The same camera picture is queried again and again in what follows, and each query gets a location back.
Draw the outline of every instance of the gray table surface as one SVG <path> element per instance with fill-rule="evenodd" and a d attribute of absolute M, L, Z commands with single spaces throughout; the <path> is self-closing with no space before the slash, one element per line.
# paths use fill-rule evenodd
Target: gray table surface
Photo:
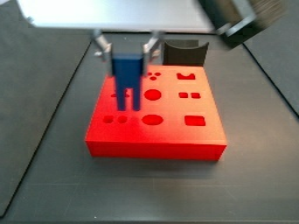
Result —
<path fill-rule="evenodd" d="M 88 46 L 87 31 L 35 29 L 0 5 L 0 216 Z"/>
<path fill-rule="evenodd" d="M 114 43 L 149 35 L 107 36 Z M 206 72 L 229 148 L 218 163 L 94 158 L 84 144 L 103 65 L 92 45 L 4 221 L 299 221 L 299 123 L 243 46 L 210 41 Z"/>
<path fill-rule="evenodd" d="M 246 45 L 299 115 L 299 1 L 285 3 L 285 16 Z"/>

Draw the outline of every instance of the small round hole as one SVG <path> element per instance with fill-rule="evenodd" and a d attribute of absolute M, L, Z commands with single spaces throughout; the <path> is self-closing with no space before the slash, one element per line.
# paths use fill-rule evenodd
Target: small round hole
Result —
<path fill-rule="evenodd" d="M 114 116 L 113 115 L 106 115 L 103 118 L 105 123 L 113 123 L 114 122 Z"/>
<path fill-rule="evenodd" d="M 145 92 L 145 98 L 150 101 L 157 101 L 162 98 L 162 92 L 157 89 L 149 89 Z"/>
<path fill-rule="evenodd" d="M 165 119 L 159 115 L 146 115 L 143 117 L 143 123 L 147 125 L 159 125 Z"/>
<path fill-rule="evenodd" d="M 117 120 L 118 120 L 119 123 L 126 123 L 127 122 L 127 117 L 122 115 Z"/>

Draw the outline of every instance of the square hole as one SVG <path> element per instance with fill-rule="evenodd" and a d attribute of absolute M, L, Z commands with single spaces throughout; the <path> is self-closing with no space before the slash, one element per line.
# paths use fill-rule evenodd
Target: square hole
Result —
<path fill-rule="evenodd" d="M 187 115 L 185 117 L 187 126 L 206 126 L 205 117 L 202 115 Z"/>
<path fill-rule="evenodd" d="M 201 93 L 191 93 L 191 98 L 201 99 L 202 98 Z"/>
<path fill-rule="evenodd" d="M 185 92 L 181 92 L 181 93 L 179 93 L 179 96 L 181 96 L 181 98 L 189 98 L 189 94 L 185 93 Z"/>

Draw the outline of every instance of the rectangular hole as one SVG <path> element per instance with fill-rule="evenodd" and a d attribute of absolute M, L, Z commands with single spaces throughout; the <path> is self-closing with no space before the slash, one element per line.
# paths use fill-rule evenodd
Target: rectangular hole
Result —
<path fill-rule="evenodd" d="M 185 124 L 187 126 L 206 126 L 205 117 L 202 115 L 187 115 L 185 117 Z"/>
<path fill-rule="evenodd" d="M 181 93 L 179 93 L 179 96 L 181 96 L 181 98 L 189 98 L 189 94 L 185 93 L 185 92 L 181 92 Z"/>
<path fill-rule="evenodd" d="M 183 75 L 182 73 L 178 73 L 177 78 L 178 78 L 178 80 L 194 81 L 195 80 L 195 74 L 191 73 L 190 75 Z"/>
<path fill-rule="evenodd" d="M 191 98 L 193 99 L 201 99 L 202 98 L 201 93 L 191 93 Z"/>

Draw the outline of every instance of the black object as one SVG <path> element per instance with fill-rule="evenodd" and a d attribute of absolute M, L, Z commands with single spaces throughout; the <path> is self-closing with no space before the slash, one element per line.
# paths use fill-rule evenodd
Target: black object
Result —
<path fill-rule="evenodd" d="M 210 43 L 199 40 L 169 39 L 163 43 L 163 65 L 203 67 Z"/>
<path fill-rule="evenodd" d="M 285 14 L 281 0 L 199 0 L 215 31 L 230 48 L 262 32 Z"/>

